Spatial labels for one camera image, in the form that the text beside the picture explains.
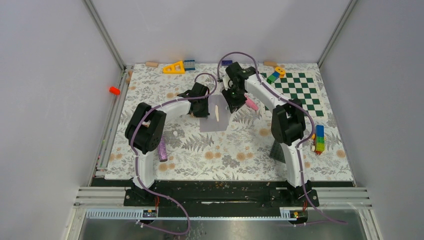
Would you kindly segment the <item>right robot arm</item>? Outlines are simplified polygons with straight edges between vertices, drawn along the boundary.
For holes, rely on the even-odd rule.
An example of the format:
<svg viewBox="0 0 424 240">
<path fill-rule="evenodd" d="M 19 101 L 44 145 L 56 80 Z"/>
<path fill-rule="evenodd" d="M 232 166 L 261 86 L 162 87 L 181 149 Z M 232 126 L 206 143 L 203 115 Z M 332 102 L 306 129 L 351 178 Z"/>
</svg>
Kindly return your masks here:
<svg viewBox="0 0 424 240">
<path fill-rule="evenodd" d="M 306 130 L 305 114 L 299 99 L 289 99 L 273 88 L 253 67 L 242 68 L 238 62 L 226 67 L 223 80 L 224 96 L 230 113 L 238 111 L 246 103 L 246 93 L 252 94 L 271 111 L 271 133 L 279 143 L 287 168 L 286 180 L 294 188 L 287 191 L 287 201 L 293 206 L 301 205 L 307 194 L 302 185 L 302 145 Z"/>
</svg>

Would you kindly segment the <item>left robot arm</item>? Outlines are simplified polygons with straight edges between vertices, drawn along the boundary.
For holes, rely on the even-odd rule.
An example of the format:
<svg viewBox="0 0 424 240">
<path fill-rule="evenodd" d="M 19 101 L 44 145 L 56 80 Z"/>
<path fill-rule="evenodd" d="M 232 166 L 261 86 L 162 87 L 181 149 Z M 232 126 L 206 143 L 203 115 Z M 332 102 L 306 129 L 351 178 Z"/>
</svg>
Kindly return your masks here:
<svg viewBox="0 0 424 240">
<path fill-rule="evenodd" d="M 139 187 L 135 197 L 142 205 L 148 206 L 155 200 L 155 192 L 150 188 L 156 179 L 154 151 L 160 145 L 166 121 L 190 114 L 207 118 L 210 94 L 207 86 L 196 82 L 191 90 L 180 93 L 176 99 L 157 106 L 145 102 L 137 105 L 124 135 L 135 151 L 133 182 Z"/>
</svg>

